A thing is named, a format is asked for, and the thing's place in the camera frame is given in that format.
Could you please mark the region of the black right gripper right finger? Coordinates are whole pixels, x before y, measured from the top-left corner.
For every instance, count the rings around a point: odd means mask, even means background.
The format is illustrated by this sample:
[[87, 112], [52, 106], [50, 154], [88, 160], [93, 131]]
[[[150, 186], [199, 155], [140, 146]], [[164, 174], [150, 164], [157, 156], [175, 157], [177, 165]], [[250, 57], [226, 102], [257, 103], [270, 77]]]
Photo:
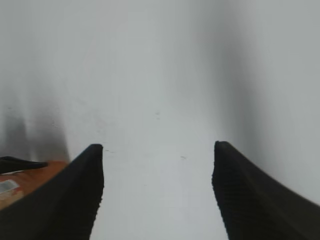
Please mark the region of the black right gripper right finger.
[[214, 144], [212, 188], [230, 240], [318, 240], [320, 207], [227, 141]]

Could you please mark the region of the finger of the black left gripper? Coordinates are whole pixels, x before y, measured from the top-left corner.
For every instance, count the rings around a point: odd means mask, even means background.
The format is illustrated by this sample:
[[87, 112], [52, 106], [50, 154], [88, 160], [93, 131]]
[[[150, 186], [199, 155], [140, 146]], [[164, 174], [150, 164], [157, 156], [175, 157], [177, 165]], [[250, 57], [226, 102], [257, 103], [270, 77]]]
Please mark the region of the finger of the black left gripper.
[[34, 170], [47, 167], [47, 162], [36, 162], [19, 159], [12, 156], [3, 156], [0, 158], [0, 174], [8, 174], [18, 171]]

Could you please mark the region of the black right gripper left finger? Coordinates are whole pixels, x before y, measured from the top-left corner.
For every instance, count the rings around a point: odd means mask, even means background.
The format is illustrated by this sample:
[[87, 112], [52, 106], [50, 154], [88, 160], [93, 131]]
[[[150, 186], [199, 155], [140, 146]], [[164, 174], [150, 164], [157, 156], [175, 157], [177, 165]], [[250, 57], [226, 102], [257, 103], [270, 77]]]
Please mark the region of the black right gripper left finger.
[[43, 186], [1, 210], [0, 238], [88, 240], [103, 189], [103, 146], [91, 144]]

